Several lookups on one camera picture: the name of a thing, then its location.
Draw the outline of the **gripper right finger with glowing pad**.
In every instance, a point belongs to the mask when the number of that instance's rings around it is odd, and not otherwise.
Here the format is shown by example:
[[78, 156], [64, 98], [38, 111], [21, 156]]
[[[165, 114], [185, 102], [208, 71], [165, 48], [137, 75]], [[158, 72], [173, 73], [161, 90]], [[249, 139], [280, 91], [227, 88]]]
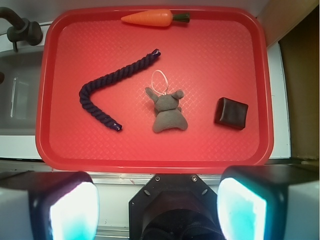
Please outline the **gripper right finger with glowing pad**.
[[229, 166], [221, 175], [217, 214], [227, 240], [318, 240], [319, 167]]

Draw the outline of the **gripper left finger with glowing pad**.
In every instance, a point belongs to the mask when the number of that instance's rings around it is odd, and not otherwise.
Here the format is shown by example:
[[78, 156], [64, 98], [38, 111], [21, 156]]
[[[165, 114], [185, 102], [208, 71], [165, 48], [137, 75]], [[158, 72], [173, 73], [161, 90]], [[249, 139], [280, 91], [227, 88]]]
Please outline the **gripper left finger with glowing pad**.
[[2, 240], [93, 240], [98, 189], [83, 171], [1, 172]]

